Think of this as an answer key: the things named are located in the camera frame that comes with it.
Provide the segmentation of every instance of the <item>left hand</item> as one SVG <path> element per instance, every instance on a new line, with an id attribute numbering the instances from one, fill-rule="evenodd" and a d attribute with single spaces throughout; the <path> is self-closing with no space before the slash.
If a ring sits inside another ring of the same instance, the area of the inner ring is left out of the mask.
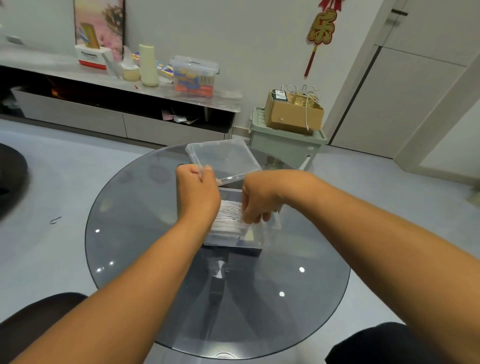
<path id="1" fill-rule="evenodd" d="M 215 174 L 210 166 L 202 170 L 194 164 L 177 167 L 177 180 L 180 199 L 179 220 L 187 220 L 190 224 L 199 222 L 200 227 L 208 230 L 220 209 L 220 191 Z"/>

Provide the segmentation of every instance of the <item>plastic storage box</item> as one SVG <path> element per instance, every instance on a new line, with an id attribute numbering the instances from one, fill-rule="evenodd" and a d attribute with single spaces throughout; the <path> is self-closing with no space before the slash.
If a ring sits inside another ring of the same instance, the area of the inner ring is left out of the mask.
<path id="1" fill-rule="evenodd" d="M 222 200 L 241 203 L 241 190 L 220 187 L 219 191 Z M 204 244 L 261 249 L 268 233 L 280 229 L 280 217 L 277 212 L 272 214 L 272 218 L 269 221 L 262 220 L 259 224 L 216 220 Z"/>
<path id="2" fill-rule="evenodd" d="M 220 72 L 218 63 L 175 56 L 169 65 L 173 68 L 175 91 L 205 97 L 213 96 L 215 75 Z"/>
<path id="3" fill-rule="evenodd" d="M 262 170 L 243 139 L 190 143 L 186 151 L 200 168 L 212 167 L 220 185 L 242 180 L 248 173 Z"/>
<path id="4" fill-rule="evenodd" d="M 267 127 L 263 108 L 255 108 L 250 126 L 250 146 L 298 168 L 307 170 L 320 146 L 328 140 L 321 130 L 302 135 Z"/>

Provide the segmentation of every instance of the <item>door handle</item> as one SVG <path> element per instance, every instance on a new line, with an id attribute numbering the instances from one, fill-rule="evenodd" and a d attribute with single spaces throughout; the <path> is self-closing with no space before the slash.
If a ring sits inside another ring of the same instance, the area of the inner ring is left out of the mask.
<path id="1" fill-rule="evenodd" d="M 393 13 L 393 14 L 402 15 L 402 16 L 407 16 L 407 15 L 408 15 L 407 12 L 403 12 L 403 11 L 397 10 L 397 9 L 392 9 L 392 13 Z"/>

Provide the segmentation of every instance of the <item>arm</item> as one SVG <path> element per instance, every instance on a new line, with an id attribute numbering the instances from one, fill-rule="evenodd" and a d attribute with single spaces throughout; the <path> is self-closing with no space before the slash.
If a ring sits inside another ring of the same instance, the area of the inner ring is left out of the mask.
<path id="1" fill-rule="evenodd" d="M 244 220 L 288 204 L 402 320 L 459 363 L 480 362 L 480 262 L 446 240 L 297 170 L 243 185 Z"/>
<path id="2" fill-rule="evenodd" d="M 143 363 L 220 208 L 211 169 L 177 168 L 179 221 L 133 265 L 70 311 L 20 363 Z"/>

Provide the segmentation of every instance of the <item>glass tabletop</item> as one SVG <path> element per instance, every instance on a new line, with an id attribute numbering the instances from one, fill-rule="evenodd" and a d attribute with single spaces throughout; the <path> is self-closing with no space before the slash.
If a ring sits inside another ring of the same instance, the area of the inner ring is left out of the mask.
<path id="1" fill-rule="evenodd" d="M 96 198 L 85 251 L 97 287 L 118 276 L 176 222 L 175 168 L 190 163 L 185 147 L 136 159 Z M 251 151 L 264 170 L 292 168 Z M 279 215 L 282 228 L 262 250 L 200 248 L 157 334 L 159 344 L 205 358 L 252 359 L 298 344 L 329 319 L 350 268 L 296 210 L 284 206 Z"/>

